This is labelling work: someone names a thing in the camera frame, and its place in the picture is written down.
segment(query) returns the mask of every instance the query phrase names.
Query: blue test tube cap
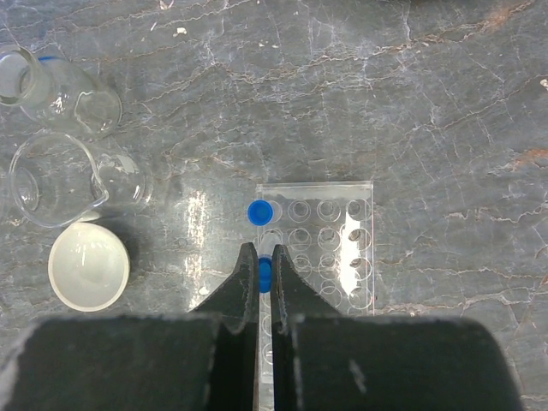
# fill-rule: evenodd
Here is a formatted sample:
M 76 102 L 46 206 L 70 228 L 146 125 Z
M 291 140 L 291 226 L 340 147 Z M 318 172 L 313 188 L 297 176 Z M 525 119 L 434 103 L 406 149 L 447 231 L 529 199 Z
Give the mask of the blue test tube cap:
M 247 218 L 254 225 L 267 225 L 274 215 L 274 210 L 268 201 L 255 200 L 247 208 Z
M 272 261 L 266 257 L 259 259 L 259 292 L 268 293 L 272 285 Z

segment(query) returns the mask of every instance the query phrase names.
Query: white bowl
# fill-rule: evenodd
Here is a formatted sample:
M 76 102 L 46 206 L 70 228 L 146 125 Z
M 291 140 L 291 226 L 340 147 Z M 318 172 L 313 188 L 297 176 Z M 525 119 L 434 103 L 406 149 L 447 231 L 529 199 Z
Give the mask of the white bowl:
M 74 223 L 57 237 L 48 274 L 57 297 L 74 310 L 103 310 L 129 278 L 128 251 L 118 237 L 91 223 Z

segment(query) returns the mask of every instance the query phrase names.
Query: beaker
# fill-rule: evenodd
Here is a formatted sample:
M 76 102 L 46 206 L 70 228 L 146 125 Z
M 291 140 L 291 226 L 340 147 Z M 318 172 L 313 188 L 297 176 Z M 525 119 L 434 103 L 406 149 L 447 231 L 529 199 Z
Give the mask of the beaker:
M 118 95 L 99 80 L 61 57 L 37 58 L 19 45 L 0 48 L 0 104 L 88 139 L 112 133 L 122 114 Z
M 54 228 L 142 211 L 152 176 L 124 152 L 52 133 L 36 135 L 17 149 L 9 185 L 25 217 Z

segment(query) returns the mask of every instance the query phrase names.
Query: tabletop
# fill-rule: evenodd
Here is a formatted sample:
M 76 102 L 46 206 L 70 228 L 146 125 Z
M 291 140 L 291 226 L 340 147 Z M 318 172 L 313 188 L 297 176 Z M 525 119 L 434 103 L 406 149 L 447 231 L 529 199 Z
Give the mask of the tabletop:
M 546 0 L 2 0 L 0 44 L 111 85 L 123 115 L 101 144 L 152 169 L 149 207 L 106 222 L 127 289 L 91 315 L 196 307 L 254 238 L 259 183 L 371 180 L 376 314 L 479 320 L 541 410 L 547 14 Z M 2 108 L 0 158 L 39 130 Z M 47 276 L 61 230 L 17 210 L 0 230 L 2 360 L 33 319 L 75 312 Z

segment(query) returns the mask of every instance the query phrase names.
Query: flask neck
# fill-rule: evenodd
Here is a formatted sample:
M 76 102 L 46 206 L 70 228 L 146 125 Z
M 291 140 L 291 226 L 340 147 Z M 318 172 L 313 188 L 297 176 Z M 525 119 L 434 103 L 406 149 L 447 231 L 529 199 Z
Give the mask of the flask neck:
M 50 77 L 32 52 L 19 45 L 0 48 L 0 104 L 34 105 L 50 88 Z

